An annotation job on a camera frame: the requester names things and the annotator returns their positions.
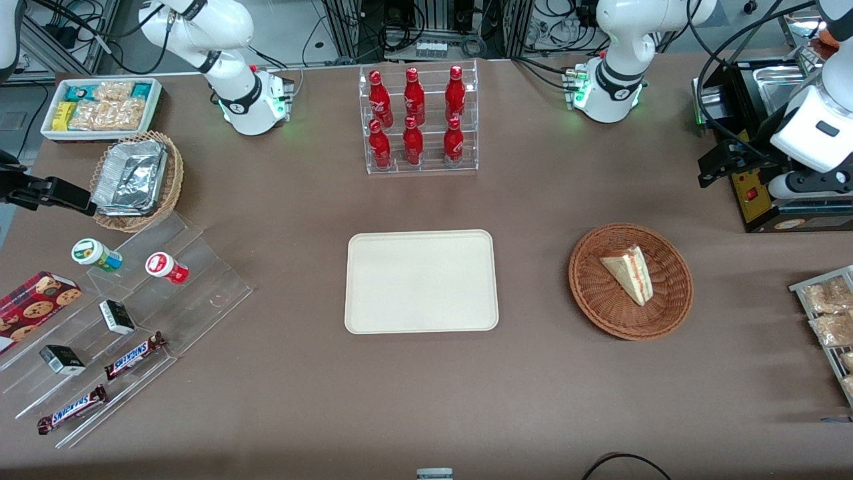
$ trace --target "white tray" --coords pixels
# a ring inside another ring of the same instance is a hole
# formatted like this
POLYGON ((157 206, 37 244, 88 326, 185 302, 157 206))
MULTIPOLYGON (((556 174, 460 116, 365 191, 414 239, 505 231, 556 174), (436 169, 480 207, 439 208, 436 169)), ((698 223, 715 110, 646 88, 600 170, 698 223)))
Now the white tray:
POLYGON ((151 77, 104 77, 91 79, 71 79, 62 80, 56 86, 53 100, 50 101, 48 113, 44 116, 42 122, 42 135, 48 140, 53 140, 57 143, 71 142, 109 142, 119 138, 129 137, 137 133, 148 131, 151 122, 154 120, 154 113, 157 111, 157 104, 160 100, 160 92, 162 86, 160 82, 151 77), (136 130, 109 130, 109 131, 56 131, 53 130, 53 118, 56 115, 56 106, 59 102, 65 99, 65 94, 68 89, 73 86, 95 85, 103 81, 110 82, 133 82, 135 84, 151 84, 151 91, 148 92, 148 98, 145 100, 145 109, 142 111, 142 119, 139 122, 139 127, 136 130))
POLYGON ((361 233, 350 240, 348 331, 486 331, 497 319, 489 232, 361 233))

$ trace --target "snickers bar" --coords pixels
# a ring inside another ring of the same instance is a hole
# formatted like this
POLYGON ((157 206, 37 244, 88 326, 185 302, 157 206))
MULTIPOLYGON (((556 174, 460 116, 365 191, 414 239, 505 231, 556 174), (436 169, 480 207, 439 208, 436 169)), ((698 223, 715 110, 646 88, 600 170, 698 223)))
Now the snickers bar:
POLYGON ((114 380, 129 371, 137 363, 141 362, 142 359, 151 355, 163 345, 165 345, 165 339, 163 338, 163 334, 158 331, 138 347, 126 353, 125 356, 116 360, 112 365, 105 366, 104 370, 107 371, 107 380, 114 380))
POLYGON ((88 410, 89 407, 97 405, 98 403, 107 403, 107 401, 107 391, 104 389, 103 385, 98 385, 91 393, 80 400, 75 401, 53 415, 40 419, 38 421, 38 434, 47 435, 53 429, 59 427, 62 422, 78 416, 84 410, 88 410))

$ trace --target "aluminum foil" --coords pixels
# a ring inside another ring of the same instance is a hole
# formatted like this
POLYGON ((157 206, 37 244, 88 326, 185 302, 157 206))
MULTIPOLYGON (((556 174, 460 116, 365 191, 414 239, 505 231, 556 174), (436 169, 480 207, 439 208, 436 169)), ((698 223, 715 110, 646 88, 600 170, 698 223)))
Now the aluminum foil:
POLYGON ((92 201, 107 216, 153 214, 160 199, 168 148, 156 140, 119 143, 104 159, 92 201))

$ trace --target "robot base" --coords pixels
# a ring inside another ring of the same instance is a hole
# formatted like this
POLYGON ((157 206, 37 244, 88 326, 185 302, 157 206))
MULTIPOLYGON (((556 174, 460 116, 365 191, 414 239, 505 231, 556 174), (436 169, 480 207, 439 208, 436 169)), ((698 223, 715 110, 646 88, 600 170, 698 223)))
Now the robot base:
POLYGON ((595 69, 601 58, 578 63, 574 72, 563 75, 563 86, 577 88, 566 92, 566 106, 584 112, 589 118, 601 123, 615 123, 625 118, 640 100, 642 85, 638 86, 633 98, 615 101, 595 79, 595 69))
POLYGON ((255 73, 261 80, 261 95, 244 114, 230 113, 222 104, 225 119, 243 135, 260 135, 279 122, 290 120, 293 105, 293 84, 285 84, 281 77, 269 72, 255 73))

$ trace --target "cookie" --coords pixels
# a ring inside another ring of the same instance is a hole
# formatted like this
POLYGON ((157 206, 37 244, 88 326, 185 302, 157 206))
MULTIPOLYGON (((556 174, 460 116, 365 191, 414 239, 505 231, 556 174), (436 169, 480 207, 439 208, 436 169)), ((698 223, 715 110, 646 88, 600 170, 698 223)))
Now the cookie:
POLYGON ((36 291, 47 296, 53 296, 61 286, 62 284, 53 278, 44 277, 41 280, 38 280, 38 283, 36 284, 36 291))
POLYGON ((72 301, 77 300, 82 294, 83 292, 77 289, 66 290, 56 297, 56 303, 65 306, 71 303, 72 301))
POLYGON ((29 335, 30 332, 32 332, 34 330, 36 330, 36 325, 22 326, 18 330, 13 331, 12 335, 10 335, 9 338, 11 338, 15 342, 20 342, 21 340, 26 338, 26 336, 29 335))
POLYGON ((53 303, 49 301, 37 301, 24 309, 24 316, 28 319, 43 317, 53 310, 53 303))

